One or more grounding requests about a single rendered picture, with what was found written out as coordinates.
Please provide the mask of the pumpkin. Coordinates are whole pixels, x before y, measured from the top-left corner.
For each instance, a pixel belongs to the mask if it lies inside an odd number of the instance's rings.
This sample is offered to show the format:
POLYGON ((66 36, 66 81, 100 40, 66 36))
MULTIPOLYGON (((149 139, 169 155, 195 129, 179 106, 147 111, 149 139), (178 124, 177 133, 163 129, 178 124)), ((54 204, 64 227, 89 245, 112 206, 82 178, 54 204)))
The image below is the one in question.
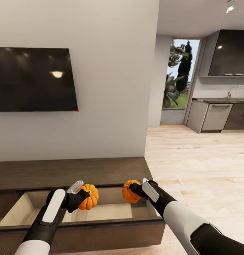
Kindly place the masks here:
POLYGON ((79 188, 79 191, 81 189, 84 189, 87 193, 90 194, 90 197, 87 197, 79 206, 78 208, 80 210, 90 210, 91 208, 95 207, 97 205, 97 201, 99 199, 98 195, 98 189, 95 188, 94 185, 86 184, 84 186, 81 186, 79 188))
POLYGON ((136 193, 132 192, 131 189, 129 188, 130 184, 132 183, 137 183, 141 185, 136 180, 129 180, 127 183, 124 184, 122 193, 123 193, 123 198, 128 202, 128 203, 137 203, 137 201, 141 198, 139 197, 136 193))

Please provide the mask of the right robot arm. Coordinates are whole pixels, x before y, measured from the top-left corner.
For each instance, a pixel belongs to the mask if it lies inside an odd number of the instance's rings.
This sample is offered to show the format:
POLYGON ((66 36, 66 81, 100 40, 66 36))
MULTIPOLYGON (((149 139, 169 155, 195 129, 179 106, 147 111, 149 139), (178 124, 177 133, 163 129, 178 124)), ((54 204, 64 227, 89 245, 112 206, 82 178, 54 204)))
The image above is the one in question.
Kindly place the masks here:
POLYGON ((143 178, 141 185, 134 182, 129 188, 151 202, 188 255, 244 255, 244 244, 226 237, 218 227, 176 201, 155 181, 143 178))

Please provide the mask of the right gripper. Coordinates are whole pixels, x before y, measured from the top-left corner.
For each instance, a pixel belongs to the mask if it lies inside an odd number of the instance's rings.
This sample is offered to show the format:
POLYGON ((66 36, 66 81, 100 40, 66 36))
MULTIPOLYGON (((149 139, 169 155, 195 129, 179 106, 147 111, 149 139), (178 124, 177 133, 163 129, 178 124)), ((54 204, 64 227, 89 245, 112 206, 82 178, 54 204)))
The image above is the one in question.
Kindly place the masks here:
POLYGON ((139 197, 142 197, 142 198, 148 200, 149 199, 148 197, 144 197, 144 196, 141 195, 140 187, 141 187, 141 185, 139 185, 135 182, 133 184, 131 183, 130 186, 129 186, 129 188, 131 189, 132 192, 136 193, 139 197))

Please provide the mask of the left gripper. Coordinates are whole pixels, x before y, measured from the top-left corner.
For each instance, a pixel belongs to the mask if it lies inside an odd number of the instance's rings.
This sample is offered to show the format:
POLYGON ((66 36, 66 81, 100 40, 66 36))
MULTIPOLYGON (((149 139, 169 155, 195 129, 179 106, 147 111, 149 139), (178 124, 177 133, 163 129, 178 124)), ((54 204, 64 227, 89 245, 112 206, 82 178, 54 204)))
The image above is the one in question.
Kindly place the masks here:
POLYGON ((87 198, 90 197, 90 194, 81 189, 76 194, 73 194, 75 197, 74 203, 71 207, 67 208, 69 214, 78 208, 78 206, 87 198))

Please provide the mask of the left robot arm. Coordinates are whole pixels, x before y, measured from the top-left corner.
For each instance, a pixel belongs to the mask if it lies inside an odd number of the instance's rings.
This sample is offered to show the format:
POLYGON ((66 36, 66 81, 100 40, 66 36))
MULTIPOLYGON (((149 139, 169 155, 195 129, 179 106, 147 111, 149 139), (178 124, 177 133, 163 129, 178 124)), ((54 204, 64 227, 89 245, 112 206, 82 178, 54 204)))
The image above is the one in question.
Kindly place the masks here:
POLYGON ((84 189, 78 191, 83 184, 80 180, 67 192, 56 189, 48 195, 46 205, 40 210, 15 255, 48 255, 63 209, 67 208, 70 214, 90 197, 84 189))

